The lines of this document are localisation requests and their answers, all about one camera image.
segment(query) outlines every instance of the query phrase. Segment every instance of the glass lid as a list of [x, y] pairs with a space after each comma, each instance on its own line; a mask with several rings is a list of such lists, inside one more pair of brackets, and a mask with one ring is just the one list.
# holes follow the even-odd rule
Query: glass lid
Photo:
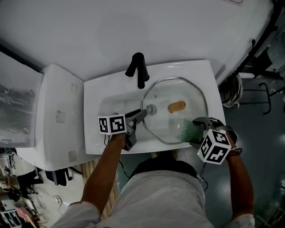
[[167, 145], [188, 142], [195, 134], [192, 120], [208, 116], [203, 92], [183, 77], [168, 77], [152, 84], [142, 98], [143, 109], [147, 110], [143, 126]]

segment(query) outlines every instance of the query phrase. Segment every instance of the shirt sleeve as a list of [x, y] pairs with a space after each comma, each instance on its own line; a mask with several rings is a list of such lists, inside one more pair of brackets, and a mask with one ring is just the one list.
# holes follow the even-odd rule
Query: shirt sleeve
[[100, 222], [98, 209], [88, 202], [69, 206], [52, 228], [86, 228]]
[[253, 215], [244, 214], [235, 218], [229, 224], [229, 228], [254, 228], [255, 220]]

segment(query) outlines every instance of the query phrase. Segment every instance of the faucet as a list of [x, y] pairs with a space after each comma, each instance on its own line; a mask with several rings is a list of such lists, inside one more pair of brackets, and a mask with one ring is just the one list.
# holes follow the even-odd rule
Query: faucet
[[132, 62], [126, 70], [125, 75], [128, 77], [133, 77], [135, 69], [138, 70], [138, 88], [143, 89], [145, 86], [144, 82], [148, 81], [148, 79], [150, 79], [150, 76], [147, 72], [147, 66], [146, 62], [144, 61], [144, 56], [140, 52], [133, 55]]

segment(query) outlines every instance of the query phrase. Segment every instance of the forearm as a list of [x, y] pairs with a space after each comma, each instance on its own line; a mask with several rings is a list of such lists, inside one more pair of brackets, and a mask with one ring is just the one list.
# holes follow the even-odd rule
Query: forearm
[[239, 155], [227, 157], [231, 178], [232, 219], [253, 214], [253, 188]]
[[121, 150], [121, 141], [111, 140], [105, 148], [97, 166], [88, 178], [82, 201], [89, 202], [102, 214], [112, 190]]

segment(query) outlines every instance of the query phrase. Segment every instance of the gray floor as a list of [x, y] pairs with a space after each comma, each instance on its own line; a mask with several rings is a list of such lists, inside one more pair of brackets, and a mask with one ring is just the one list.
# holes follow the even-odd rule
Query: gray floor
[[[272, 93], [284, 86], [282, 81], [265, 79], [243, 80], [244, 88], [258, 88], [265, 81]], [[285, 114], [283, 113], [283, 94], [271, 97], [272, 110], [268, 115], [268, 104], [241, 105], [224, 108], [227, 125], [238, 133], [238, 146], [243, 148], [242, 158], [250, 175], [255, 197], [255, 210], [262, 210], [263, 205], [272, 198], [276, 182], [281, 173], [285, 172]], [[266, 93], [246, 92], [241, 101], [266, 101]], [[202, 162], [191, 148], [179, 150], [179, 159], [190, 163], [198, 172]], [[121, 161], [129, 173], [150, 154], [122, 155]], [[119, 189], [126, 183], [121, 168], [118, 168]], [[231, 219], [231, 200], [229, 171], [226, 162], [217, 166], [207, 164], [204, 178], [209, 184], [206, 195], [206, 215], [215, 227], [223, 227]]]

